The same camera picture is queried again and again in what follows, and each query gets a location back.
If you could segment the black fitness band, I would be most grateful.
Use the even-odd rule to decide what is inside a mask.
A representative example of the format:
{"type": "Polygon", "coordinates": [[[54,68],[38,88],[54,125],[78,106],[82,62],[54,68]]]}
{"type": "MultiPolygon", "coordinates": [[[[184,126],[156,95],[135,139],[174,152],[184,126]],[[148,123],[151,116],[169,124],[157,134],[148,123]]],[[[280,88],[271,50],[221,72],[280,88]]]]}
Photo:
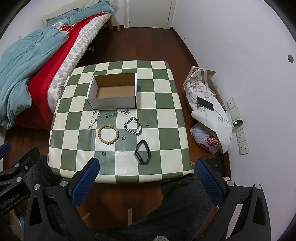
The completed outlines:
{"type": "Polygon", "coordinates": [[[149,163],[152,154],[146,140],[140,140],[137,143],[134,156],[140,165],[147,165],[149,163]]]}

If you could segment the black smartphone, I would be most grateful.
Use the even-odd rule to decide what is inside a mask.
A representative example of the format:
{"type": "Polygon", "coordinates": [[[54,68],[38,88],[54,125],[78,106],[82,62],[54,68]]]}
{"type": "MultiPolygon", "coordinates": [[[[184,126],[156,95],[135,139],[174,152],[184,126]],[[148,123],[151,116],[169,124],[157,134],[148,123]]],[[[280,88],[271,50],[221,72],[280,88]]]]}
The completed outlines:
{"type": "Polygon", "coordinates": [[[208,102],[207,100],[204,100],[200,97],[197,97],[196,98],[196,101],[197,101],[197,104],[204,107],[204,108],[207,108],[207,109],[210,109],[211,111],[214,111],[214,106],[211,102],[208,102]]]}

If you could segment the green white checkered tablecloth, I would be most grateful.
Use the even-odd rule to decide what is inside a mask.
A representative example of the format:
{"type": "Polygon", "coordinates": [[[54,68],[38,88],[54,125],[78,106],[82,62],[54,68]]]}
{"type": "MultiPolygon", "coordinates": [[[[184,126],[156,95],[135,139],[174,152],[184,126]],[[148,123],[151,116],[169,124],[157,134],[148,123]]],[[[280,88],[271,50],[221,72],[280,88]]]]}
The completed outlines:
{"type": "Polygon", "coordinates": [[[53,116],[48,165],[56,175],[71,178],[93,157],[100,163],[98,183],[152,182],[193,173],[182,107],[167,62],[106,62],[76,68],[68,76],[53,116]],[[137,74],[137,107],[93,110],[86,100],[92,77],[117,73],[137,74]],[[134,156],[140,140],[151,150],[147,165],[134,156]]]}

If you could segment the red bed sheet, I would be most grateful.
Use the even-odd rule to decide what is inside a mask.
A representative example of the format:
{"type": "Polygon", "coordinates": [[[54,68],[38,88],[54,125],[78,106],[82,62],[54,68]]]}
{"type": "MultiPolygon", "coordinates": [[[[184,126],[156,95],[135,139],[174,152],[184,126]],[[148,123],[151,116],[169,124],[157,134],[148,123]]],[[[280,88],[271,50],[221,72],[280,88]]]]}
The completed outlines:
{"type": "Polygon", "coordinates": [[[68,40],[53,57],[30,78],[28,91],[32,98],[32,106],[15,117],[14,125],[19,125],[22,128],[36,128],[42,130],[49,130],[51,128],[54,112],[52,113],[50,111],[47,102],[47,93],[51,80],[65,60],[66,53],[73,46],[78,36],[78,31],[94,17],[104,14],[106,13],[89,16],[71,26],[61,26],[60,23],[58,24],[58,30],[67,33],[68,40]]]}

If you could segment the black charger plug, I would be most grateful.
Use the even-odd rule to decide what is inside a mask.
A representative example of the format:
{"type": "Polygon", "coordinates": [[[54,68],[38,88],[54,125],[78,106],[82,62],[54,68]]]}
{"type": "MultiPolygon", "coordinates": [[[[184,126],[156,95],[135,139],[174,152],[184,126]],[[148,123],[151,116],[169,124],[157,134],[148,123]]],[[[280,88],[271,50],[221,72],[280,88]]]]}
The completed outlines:
{"type": "Polygon", "coordinates": [[[241,126],[243,125],[243,120],[236,120],[233,122],[233,126],[234,127],[238,127],[238,126],[241,126]]]}

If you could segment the white patterned tote bag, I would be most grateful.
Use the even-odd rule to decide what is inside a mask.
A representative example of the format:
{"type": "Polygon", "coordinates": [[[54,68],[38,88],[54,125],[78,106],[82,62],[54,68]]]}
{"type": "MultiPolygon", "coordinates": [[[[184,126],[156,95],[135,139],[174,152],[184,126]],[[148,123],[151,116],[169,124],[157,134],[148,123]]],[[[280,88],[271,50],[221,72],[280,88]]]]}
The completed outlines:
{"type": "Polygon", "coordinates": [[[215,74],[214,71],[193,66],[183,83],[183,94],[189,105],[191,117],[207,129],[219,141],[220,151],[224,154],[231,146],[233,124],[229,121],[224,108],[216,98],[216,93],[209,86],[208,81],[215,74]],[[214,106],[214,111],[197,104],[200,97],[214,106]]]}

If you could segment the small orange bottle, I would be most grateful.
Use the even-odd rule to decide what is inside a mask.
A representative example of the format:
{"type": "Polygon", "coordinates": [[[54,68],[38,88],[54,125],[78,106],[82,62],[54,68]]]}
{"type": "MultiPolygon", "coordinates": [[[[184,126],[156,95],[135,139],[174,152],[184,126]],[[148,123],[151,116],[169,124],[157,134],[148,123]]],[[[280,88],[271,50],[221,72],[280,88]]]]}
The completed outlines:
{"type": "Polygon", "coordinates": [[[116,30],[117,30],[118,32],[121,31],[121,25],[120,25],[120,22],[119,22],[119,21],[117,21],[116,30]]]}

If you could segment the checkered grey white mattress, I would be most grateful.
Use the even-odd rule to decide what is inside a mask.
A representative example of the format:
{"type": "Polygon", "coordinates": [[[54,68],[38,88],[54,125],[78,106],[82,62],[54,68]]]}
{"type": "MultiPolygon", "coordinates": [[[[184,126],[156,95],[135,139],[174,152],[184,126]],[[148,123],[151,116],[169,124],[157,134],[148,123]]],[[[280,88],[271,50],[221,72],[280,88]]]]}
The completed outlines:
{"type": "Polygon", "coordinates": [[[104,14],[96,16],[85,24],[81,30],[78,31],[78,36],[74,41],[73,46],[66,53],[66,58],[58,68],[55,76],[51,80],[47,93],[47,102],[50,111],[53,113],[57,106],[57,102],[62,95],[63,86],[66,79],[73,72],[87,50],[87,47],[96,37],[99,30],[108,22],[111,14],[104,14]]]}

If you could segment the teal blanket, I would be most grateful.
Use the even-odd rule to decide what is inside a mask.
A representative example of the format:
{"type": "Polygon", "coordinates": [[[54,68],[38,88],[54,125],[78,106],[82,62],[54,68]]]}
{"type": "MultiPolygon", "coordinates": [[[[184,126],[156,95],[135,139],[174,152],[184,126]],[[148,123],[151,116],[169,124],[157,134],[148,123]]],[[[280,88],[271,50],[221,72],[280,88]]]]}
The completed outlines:
{"type": "Polygon", "coordinates": [[[10,129],[15,117],[32,106],[28,82],[68,40],[55,27],[40,28],[11,44],[1,56],[1,126],[10,129]]]}

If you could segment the teal pillow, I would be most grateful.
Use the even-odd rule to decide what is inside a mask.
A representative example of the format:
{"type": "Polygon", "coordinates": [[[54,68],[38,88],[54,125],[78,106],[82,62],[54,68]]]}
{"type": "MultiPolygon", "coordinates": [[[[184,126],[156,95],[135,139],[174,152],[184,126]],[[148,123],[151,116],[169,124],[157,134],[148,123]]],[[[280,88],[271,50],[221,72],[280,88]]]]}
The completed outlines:
{"type": "Polygon", "coordinates": [[[76,22],[100,13],[115,14],[110,1],[72,1],[43,16],[42,21],[44,27],[55,23],[74,25],[76,22]]]}

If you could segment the open cardboard box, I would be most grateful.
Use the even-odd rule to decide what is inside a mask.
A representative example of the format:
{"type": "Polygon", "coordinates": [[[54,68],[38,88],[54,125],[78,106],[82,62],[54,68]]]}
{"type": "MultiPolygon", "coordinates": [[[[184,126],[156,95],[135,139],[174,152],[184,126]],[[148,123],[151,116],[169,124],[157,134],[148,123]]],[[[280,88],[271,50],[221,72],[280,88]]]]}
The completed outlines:
{"type": "Polygon", "coordinates": [[[92,109],[137,107],[137,74],[95,75],[89,84],[86,100],[92,109]]]}

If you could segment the white door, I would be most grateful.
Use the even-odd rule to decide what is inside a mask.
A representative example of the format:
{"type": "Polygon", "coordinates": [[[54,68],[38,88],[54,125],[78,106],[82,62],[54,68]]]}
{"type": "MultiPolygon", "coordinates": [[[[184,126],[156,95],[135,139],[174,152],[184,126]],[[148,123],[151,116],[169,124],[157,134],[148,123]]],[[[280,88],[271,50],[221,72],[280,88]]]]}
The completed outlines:
{"type": "Polygon", "coordinates": [[[176,2],[124,1],[125,28],[170,29],[176,2]]]}

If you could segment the white red plastic bag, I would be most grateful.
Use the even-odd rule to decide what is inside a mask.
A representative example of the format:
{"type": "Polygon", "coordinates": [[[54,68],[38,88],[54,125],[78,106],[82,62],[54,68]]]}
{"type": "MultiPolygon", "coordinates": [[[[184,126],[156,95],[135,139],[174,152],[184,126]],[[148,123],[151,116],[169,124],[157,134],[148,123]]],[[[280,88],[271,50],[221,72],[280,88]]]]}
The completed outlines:
{"type": "Polygon", "coordinates": [[[197,145],[202,149],[216,154],[219,150],[219,141],[217,137],[214,137],[207,129],[205,129],[199,123],[196,123],[190,130],[190,133],[197,145]]]}

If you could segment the white wall socket strip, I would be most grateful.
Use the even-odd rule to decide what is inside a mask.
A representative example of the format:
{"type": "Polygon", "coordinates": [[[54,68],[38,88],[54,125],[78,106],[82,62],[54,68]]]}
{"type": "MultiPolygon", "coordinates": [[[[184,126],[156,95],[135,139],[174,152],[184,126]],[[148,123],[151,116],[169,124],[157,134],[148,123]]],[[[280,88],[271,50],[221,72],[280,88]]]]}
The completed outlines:
{"type": "Polygon", "coordinates": [[[239,113],[238,106],[233,97],[230,97],[227,101],[227,108],[229,109],[229,114],[231,122],[233,124],[234,133],[238,142],[238,149],[240,155],[246,155],[249,153],[247,135],[245,128],[243,126],[244,122],[239,113]]]}

